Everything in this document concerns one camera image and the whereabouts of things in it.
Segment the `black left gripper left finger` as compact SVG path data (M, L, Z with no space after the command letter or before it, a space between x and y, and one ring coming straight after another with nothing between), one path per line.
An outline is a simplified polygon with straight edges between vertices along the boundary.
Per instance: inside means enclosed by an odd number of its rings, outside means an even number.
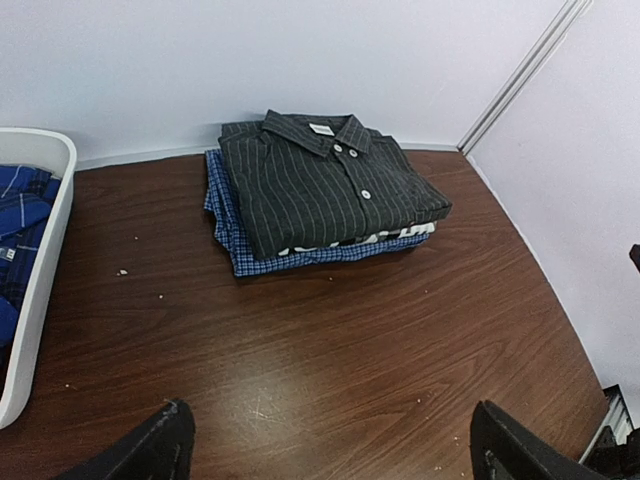
M112 446L60 479L188 479L195 420L181 399L169 401Z

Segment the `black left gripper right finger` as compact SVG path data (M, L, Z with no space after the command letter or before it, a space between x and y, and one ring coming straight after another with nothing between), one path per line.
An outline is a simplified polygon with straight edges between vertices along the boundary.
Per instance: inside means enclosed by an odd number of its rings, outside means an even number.
M491 401L479 402L470 425L475 479L598 479L557 452Z

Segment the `blue plaid long sleeve shirt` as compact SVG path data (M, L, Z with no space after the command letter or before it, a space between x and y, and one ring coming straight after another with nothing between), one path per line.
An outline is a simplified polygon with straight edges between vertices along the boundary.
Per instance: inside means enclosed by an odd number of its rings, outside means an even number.
M25 165L1 167L1 357L8 356L61 180Z

